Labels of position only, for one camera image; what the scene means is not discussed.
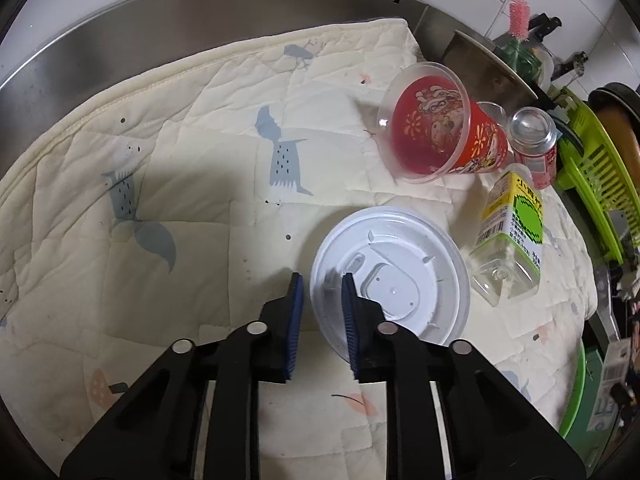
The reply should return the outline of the white plastic lid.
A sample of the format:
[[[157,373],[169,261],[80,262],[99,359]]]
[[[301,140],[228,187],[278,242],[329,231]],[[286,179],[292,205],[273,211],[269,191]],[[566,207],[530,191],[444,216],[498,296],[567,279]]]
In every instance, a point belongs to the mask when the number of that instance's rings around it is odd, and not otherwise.
[[[351,214],[324,238],[310,271],[309,295],[320,332],[348,359],[342,277],[381,305],[387,321],[446,346],[462,335],[471,286],[460,250],[435,223],[409,210],[377,206]]]

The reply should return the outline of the red plastic cup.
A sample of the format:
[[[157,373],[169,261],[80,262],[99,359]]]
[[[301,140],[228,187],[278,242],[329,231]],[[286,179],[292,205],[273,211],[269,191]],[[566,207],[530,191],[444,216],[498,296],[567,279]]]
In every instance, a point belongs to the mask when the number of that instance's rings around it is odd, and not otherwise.
[[[428,182],[445,174],[489,174],[503,165],[503,128],[442,64],[416,63],[394,78],[376,118],[375,142],[396,179]]]

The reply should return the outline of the green trash basket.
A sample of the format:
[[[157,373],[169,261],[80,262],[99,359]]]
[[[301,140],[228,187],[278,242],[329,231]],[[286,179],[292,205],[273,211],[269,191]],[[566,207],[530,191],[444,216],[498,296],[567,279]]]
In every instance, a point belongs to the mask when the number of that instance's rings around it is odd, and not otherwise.
[[[559,426],[559,434],[566,438],[572,429],[575,419],[578,415],[580,404],[582,404],[582,395],[584,394],[586,380],[586,352],[584,343],[581,341],[577,352],[577,365],[574,384],[570,398],[568,399],[567,408]]]

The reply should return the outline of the clear yellow label bottle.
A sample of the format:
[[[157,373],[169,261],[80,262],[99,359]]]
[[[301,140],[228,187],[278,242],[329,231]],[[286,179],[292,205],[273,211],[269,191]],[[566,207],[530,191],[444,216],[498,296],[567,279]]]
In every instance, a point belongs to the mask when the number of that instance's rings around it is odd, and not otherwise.
[[[543,241],[542,200],[532,174],[511,164],[487,195],[468,257],[472,287],[493,307],[533,295],[540,283]]]

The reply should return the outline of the cream quilted mat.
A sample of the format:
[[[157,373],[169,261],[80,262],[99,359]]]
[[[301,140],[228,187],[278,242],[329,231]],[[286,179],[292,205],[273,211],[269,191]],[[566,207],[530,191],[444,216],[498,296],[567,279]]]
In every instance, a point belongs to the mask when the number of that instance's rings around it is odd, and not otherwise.
[[[63,460],[179,338],[216,340],[307,274],[352,212],[407,208],[467,252],[492,179],[395,180],[372,131],[419,58],[399,18],[229,44],[77,107],[1,181],[1,396]]]

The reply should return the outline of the lime green dish rack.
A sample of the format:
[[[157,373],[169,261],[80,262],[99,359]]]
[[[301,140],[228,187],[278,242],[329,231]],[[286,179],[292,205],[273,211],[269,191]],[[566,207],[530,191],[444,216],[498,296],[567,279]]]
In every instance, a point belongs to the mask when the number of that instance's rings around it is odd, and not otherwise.
[[[639,246],[639,196],[623,159],[594,111],[567,88],[555,103],[568,119],[565,124],[577,140],[564,134],[556,146],[562,168],[555,183],[562,190],[574,188],[586,206],[604,245],[604,258],[623,263],[622,238],[611,214],[621,212],[629,228],[631,246]]]

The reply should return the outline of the red soda can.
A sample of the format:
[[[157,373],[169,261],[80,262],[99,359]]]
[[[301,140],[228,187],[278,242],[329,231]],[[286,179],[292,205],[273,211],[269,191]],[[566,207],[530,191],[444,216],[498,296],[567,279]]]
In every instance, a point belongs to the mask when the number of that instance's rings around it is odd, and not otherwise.
[[[506,134],[515,160],[529,169],[536,188],[543,190],[552,185],[558,140],[552,117],[537,107],[522,107],[509,119]]]

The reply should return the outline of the black wok with lid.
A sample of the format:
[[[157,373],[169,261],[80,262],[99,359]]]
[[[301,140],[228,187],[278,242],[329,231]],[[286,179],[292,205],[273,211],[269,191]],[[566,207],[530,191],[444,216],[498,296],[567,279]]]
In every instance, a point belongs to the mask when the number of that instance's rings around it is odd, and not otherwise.
[[[626,84],[610,82],[589,93],[588,104],[639,186],[639,95]]]

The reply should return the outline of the steel pot with lid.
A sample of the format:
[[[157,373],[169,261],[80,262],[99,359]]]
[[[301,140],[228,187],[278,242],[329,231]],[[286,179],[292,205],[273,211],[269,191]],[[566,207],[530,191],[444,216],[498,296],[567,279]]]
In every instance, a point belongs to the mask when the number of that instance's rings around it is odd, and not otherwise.
[[[501,105],[508,113],[537,101],[536,93],[484,44],[456,30],[442,56],[442,64],[464,84],[471,99]]]

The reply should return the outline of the green glass jar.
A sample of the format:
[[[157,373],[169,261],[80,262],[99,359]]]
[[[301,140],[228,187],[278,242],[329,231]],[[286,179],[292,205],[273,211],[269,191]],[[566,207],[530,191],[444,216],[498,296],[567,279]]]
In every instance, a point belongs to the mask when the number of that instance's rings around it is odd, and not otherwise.
[[[541,72],[541,60],[524,41],[505,34],[496,40],[496,53],[515,73],[527,82],[536,82]]]

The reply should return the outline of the pink bottle brush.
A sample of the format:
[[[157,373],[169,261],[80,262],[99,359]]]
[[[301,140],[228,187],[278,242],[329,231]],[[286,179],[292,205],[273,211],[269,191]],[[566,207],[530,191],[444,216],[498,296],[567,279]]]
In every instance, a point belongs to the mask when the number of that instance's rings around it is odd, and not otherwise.
[[[526,0],[509,2],[509,35],[518,41],[528,37],[530,6]]]

